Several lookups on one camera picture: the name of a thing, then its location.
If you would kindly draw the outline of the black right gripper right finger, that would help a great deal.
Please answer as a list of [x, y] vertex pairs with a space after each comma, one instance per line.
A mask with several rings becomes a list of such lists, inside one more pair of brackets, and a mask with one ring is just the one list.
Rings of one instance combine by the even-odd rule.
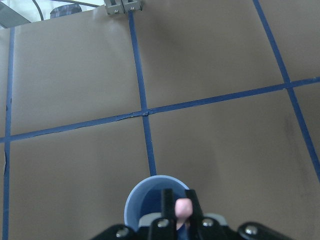
[[204, 217], [196, 191], [194, 189], [185, 190], [186, 197], [191, 200], [192, 214], [189, 218], [189, 238], [191, 240], [209, 240], [212, 230], [213, 220]]

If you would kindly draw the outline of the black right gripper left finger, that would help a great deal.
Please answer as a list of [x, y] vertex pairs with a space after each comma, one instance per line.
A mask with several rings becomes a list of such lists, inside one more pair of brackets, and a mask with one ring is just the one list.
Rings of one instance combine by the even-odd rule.
[[161, 215], [151, 222], [147, 239], [175, 239], [175, 201], [173, 190], [170, 188], [161, 192]]

